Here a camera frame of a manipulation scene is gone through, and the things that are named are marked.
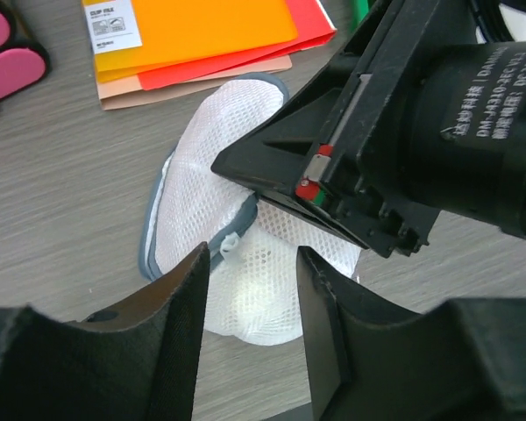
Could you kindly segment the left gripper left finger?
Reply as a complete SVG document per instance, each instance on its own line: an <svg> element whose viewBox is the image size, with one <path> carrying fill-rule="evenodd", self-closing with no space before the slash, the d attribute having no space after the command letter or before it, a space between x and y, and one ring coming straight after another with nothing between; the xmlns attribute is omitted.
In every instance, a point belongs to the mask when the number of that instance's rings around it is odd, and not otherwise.
<svg viewBox="0 0 526 421"><path fill-rule="evenodd" d="M210 252L80 322L0 308L0 420L189 420Z"/></svg>

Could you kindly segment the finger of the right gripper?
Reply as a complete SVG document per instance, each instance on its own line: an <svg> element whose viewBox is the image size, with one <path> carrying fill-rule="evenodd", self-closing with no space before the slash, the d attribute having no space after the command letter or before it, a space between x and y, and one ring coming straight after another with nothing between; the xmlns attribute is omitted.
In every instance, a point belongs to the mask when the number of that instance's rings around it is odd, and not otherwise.
<svg viewBox="0 0 526 421"><path fill-rule="evenodd" d="M361 241L336 227L316 205L331 205L332 194L318 182L301 185L311 157L326 143L320 139L321 131L342 91L310 81L269 120L220 152L211 170L295 219L362 247Z"/></svg>

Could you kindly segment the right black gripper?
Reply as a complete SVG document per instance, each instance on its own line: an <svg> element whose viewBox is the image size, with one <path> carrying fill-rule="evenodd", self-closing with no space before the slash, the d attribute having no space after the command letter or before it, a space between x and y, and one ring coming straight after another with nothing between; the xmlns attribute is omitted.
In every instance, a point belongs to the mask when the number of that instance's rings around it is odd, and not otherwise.
<svg viewBox="0 0 526 421"><path fill-rule="evenodd" d="M359 86L295 194L343 237L411 254L449 211L526 239L526 42L497 1L441 1L395 76Z"/></svg>

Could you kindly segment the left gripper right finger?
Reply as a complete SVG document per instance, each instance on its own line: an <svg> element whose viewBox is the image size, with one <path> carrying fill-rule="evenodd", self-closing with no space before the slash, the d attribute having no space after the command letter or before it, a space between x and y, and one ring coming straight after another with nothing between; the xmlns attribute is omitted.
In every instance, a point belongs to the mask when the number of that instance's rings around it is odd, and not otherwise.
<svg viewBox="0 0 526 421"><path fill-rule="evenodd" d="M526 420L526 298L416 313L313 249L296 272L316 420Z"/></svg>

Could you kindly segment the white mesh laundry bag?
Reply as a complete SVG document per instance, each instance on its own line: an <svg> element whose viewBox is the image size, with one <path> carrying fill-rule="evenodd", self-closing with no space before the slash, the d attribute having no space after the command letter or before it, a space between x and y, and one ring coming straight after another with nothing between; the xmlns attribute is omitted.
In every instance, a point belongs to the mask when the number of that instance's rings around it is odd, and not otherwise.
<svg viewBox="0 0 526 421"><path fill-rule="evenodd" d="M315 249L348 276L360 254L357 246L211 170L222 150L268 120L288 97L283 81L266 73L238 76L208 96L157 175L139 246L140 273L154 281L206 242L210 285L204 327L256 346L302 335L299 246Z"/></svg>

